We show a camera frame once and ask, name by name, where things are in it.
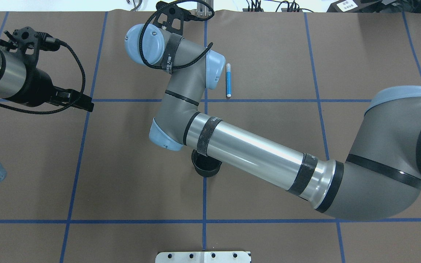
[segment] black bracket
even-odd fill
[[[55,39],[48,33],[37,32],[30,27],[14,30],[12,34],[6,30],[4,34],[9,38],[9,41],[0,39],[0,49],[9,52],[24,63],[27,68],[27,85],[31,85],[34,76],[39,75],[37,73],[37,63],[40,50],[55,52],[60,49],[60,41],[58,39]],[[50,92],[48,92],[49,96],[47,98],[42,98],[45,102],[55,106],[66,106],[80,96],[80,99],[72,105],[73,107],[90,112],[94,109],[92,98],[88,95],[81,94],[73,89],[54,86],[51,80],[47,83],[49,85],[47,84],[43,88],[50,90]]]
[[[155,8],[159,10],[164,5],[168,5],[168,3],[160,1],[155,5]],[[167,20],[162,23],[159,23],[159,18],[162,14],[167,16]],[[172,26],[173,21],[176,19],[180,21],[180,28],[174,28]],[[158,13],[155,19],[153,20],[152,25],[155,25],[156,27],[166,30],[170,33],[183,35],[183,23],[185,21],[187,22],[190,20],[198,21],[198,19],[199,18],[197,16],[192,15],[191,12],[189,12],[188,10],[182,9],[181,7],[174,4]]]
[[[0,39],[0,46],[21,60],[27,68],[35,68],[37,66],[40,50],[57,51],[60,49],[60,44],[46,41],[47,37],[52,38],[50,34],[37,32],[30,27],[14,30],[12,34],[6,30],[4,34],[10,40],[7,42]],[[33,52],[28,54],[27,50],[33,50]]]

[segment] silver metal tube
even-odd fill
[[[6,61],[4,74],[0,80],[0,98],[15,95],[24,86],[27,71],[25,65],[13,55],[3,52]]]
[[[335,161],[318,161],[313,176],[300,197],[309,201],[316,209],[321,205],[334,178]]]
[[[197,148],[199,134],[208,118],[199,114],[190,126],[186,140],[191,148]],[[225,122],[215,128],[207,155],[285,190],[295,181],[303,161],[302,153]]]

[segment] black cable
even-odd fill
[[[165,8],[170,7],[171,5],[175,5],[175,4],[179,4],[179,3],[184,3],[184,2],[197,2],[200,4],[205,5],[207,8],[209,8],[211,15],[206,17],[206,18],[200,18],[197,17],[197,21],[206,21],[211,19],[214,15],[214,9],[206,2],[202,1],[202,0],[177,0],[174,2],[170,2],[166,5],[163,5],[162,7],[160,7],[157,11],[155,11],[145,22],[144,26],[142,27],[141,30],[141,34],[139,35],[139,55],[141,55],[141,59],[142,62],[150,68],[154,68],[154,69],[162,69],[162,67],[160,66],[155,66],[155,65],[151,65],[144,57],[144,52],[142,50],[142,42],[143,42],[143,38],[144,38],[144,34],[145,34],[145,29],[147,28],[147,26],[150,24],[150,22],[159,14],[159,12],[161,12],[162,10],[164,10]],[[185,65],[179,65],[179,66],[173,66],[172,70],[177,70],[177,69],[182,69],[182,68],[186,68],[189,67],[191,65],[193,65],[194,63],[196,63],[197,61],[199,61],[202,57],[204,57],[204,55],[206,55],[206,53],[212,48],[212,45],[214,45],[214,43],[210,42],[209,45],[204,49],[204,51],[198,55],[194,60],[192,60],[191,62],[185,64]]]
[[[137,9],[139,9],[139,7],[142,5],[142,0],[139,0],[139,3],[136,5],[136,3],[134,2],[134,0],[132,0],[132,2],[134,3],[134,8],[133,9],[131,9],[130,11],[132,12],[132,11],[135,11],[135,10],[137,10]]]
[[[279,5],[278,5],[278,6],[277,6],[277,8],[276,8],[276,12],[279,10],[279,7],[280,7],[283,3],[286,3],[286,4],[287,4],[287,9],[289,9],[290,3],[289,3],[288,1],[282,1],[282,2],[279,2]]]
[[[85,90],[85,87],[86,87],[86,74],[84,72],[84,68],[82,67],[82,64],[80,63],[80,60],[77,57],[74,50],[66,42],[60,40],[60,45],[62,45],[63,47],[65,47],[69,50],[69,52],[72,54],[72,56],[76,60],[77,65],[79,66],[79,69],[80,69],[80,73],[82,74],[82,87],[80,88],[79,96],[73,102],[69,103],[68,105],[64,106],[63,108],[59,108],[57,110],[50,110],[50,111],[23,110],[21,108],[15,108],[15,107],[12,107],[12,106],[4,105],[2,103],[0,103],[0,107],[6,108],[8,110],[14,110],[14,111],[22,112],[22,113],[46,115],[46,114],[53,114],[53,113],[57,113],[57,112],[61,112],[63,110],[66,110],[67,108],[71,107],[72,105],[74,105],[75,103],[77,103],[80,100],[80,97],[82,97],[82,95],[84,94],[84,90]]]
[[[291,12],[298,12],[299,10],[308,10],[311,13],[314,13],[312,10],[309,10],[309,9],[306,9],[306,8],[297,8],[297,9],[292,10]]]

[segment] metal plate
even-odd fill
[[[155,263],[251,263],[248,251],[162,252]]]

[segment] tape strip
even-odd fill
[[[162,58],[162,70],[171,74],[173,72],[173,63],[177,54],[178,46],[180,45],[182,35],[172,33],[170,39],[165,47],[164,55]]]
[[[199,135],[199,139],[197,140],[196,149],[197,152],[201,155],[207,156],[207,146],[209,145],[209,141],[211,139],[212,134],[214,133],[215,128],[221,121],[221,118],[210,117],[204,125],[204,128],[202,128],[201,134]]]

